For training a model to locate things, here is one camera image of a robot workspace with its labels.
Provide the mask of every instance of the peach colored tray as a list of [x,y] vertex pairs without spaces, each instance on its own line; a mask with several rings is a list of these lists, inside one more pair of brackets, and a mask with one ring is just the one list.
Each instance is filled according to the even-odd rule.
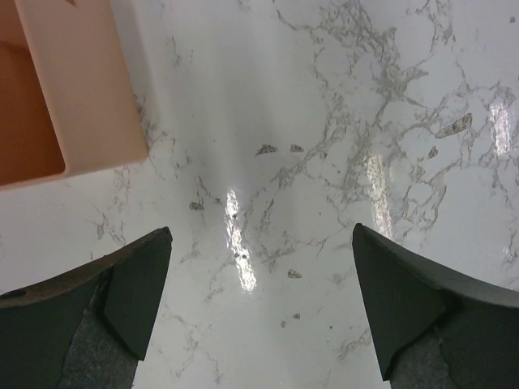
[[0,190],[145,159],[109,0],[0,2]]

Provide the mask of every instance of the marble pattern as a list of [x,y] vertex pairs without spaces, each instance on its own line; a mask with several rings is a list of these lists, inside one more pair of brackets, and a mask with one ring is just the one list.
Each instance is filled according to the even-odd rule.
[[0,289],[168,225],[135,387],[389,387],[357,222],[519,289],[516,2],[111,4],[151,156],[1,193]]

